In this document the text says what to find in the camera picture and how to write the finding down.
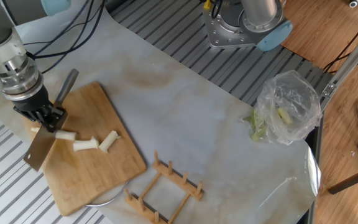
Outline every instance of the metal clamp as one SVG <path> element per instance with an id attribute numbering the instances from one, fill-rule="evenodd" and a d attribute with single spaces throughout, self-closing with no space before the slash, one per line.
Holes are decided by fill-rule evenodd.
<path id="1" fill-rule="evenodd" d="M 335 90 L 336 90 L 337 86 L 333 83 L 328 83 L 328 85 L 326 86 L 326 88 L 323 90 L 322 95 L 325 98 L 330 98 L 332 97 L 332 95 L 334 94 Z"/>

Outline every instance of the bamboo cutting board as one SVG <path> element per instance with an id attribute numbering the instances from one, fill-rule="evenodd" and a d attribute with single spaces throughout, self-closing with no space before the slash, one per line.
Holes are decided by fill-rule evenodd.
<path id="1" fill-rule="evenodd" d="M 95 198 L 146 171 L 146 165 L 111 106 L 99 83 L 71 91 L 63 107 L 68 117 L 63 130 L 78 133 L 77 139 L 99 142 L 115 130 L 121 136 L 104 153 L 99 149 L 74 152 L 73 142 L 57 139 L 42 169 L 59 212 L 70 215 Z M 31 139 L 36 126 L 25 121 Z"/>

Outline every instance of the cut vegetable piece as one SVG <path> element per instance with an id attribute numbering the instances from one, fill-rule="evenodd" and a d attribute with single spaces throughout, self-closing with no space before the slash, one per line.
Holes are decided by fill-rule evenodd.
<path id="1" fill-rule="evenodd" d="M 66 139 L 70 141 L 75 141 L 76 135 L 77 133 L 74 132 L 57 130 L 55 133 L 55 139 Z"/>
<path id="2" fill-rule="evenodd" d="M 109 135 L 104 139 L 104 141 L 100 144 L 99 149 L 103 152 L 107 153 L 109 147 L 112 145 L 112 143 L 117 139 L 120 138 L 117 131 L 111 131 Z"/>
<path id="3" fill-rule="evenodd" d="M 30 130 L 33 132 L 38 132 L 40 130 L 40 127 L 31 127 Z"/>
<path id="4" fill-rule="evenodd" d="M 277 112 L 280 115 L 281 120 L 283 120 L 284 124 L 289 125 L 289 124 L 293 123 L 293 120 L 292 120 L 290 114 L 288 113 L 287 109 L 279 108 L 279 109 L 277 109 Z"/>
<path id="5" fill-rule="evenodd" d="M 93 136 L 91 140 L 88 141 L 74 141 L 73 149 L 74 151 L 84 150 L 84 149 L 97 149 L 99 147 L 99 141 L 96 140 Z"/>

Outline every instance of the knife blade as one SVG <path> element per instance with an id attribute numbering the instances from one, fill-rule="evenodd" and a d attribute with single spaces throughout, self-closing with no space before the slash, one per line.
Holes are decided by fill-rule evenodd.
<path id="1" fill-rule="evenodd" d="M 24 155 L 24 161 L 34 170 L 38 171 L 54 143 L 55 133 L 51 133 L 45 126 L 41 126 L 29 150 Z"/>
<path id="2" fill-rule="evenodd" d="M 52 123 L 56 125 L 43 124 L 39 129 L 38 133 L 35 135 L 35 138 L 32 141 L 29 150 L 24 155 L 24 161 L 36 171 L 41 168 L 42 164 L 44 163 L 44 160 L 48 156 L 50 149 L 55 143 L 55 131 L 62 128 L 63 123 L 67 118 L 67 112 L 62 108 L 62 104 L 67 94 L 73 87 L 78 74 L 79 72 L 77 70 L 71 70 L 65 81 L 62 83 L 62 86 L 60 87 L 58 96 L 54 104 L 55 108 L 53 109 L 63 114 L 61 116 L 51 117 L 54 120 L 54 122 Z M 45 125 L 50 125 L 49 129 L 53 129 L 55 131 L 49 131 L 45 127 Z"/>

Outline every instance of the clear plastic bag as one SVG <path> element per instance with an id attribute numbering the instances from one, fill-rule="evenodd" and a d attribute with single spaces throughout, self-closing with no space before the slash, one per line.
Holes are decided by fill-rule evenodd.
<path id="1" fill-rule="evenodd" d="M 264 122 L 255 123 L 253 132 L 266 129 L 264 136 L 260 137 L 259 133 L 256 137 L 287 145 L 304 139 L 323 116 L 316 91 L 294 70 L 264 83 L 255 113 Z"/>

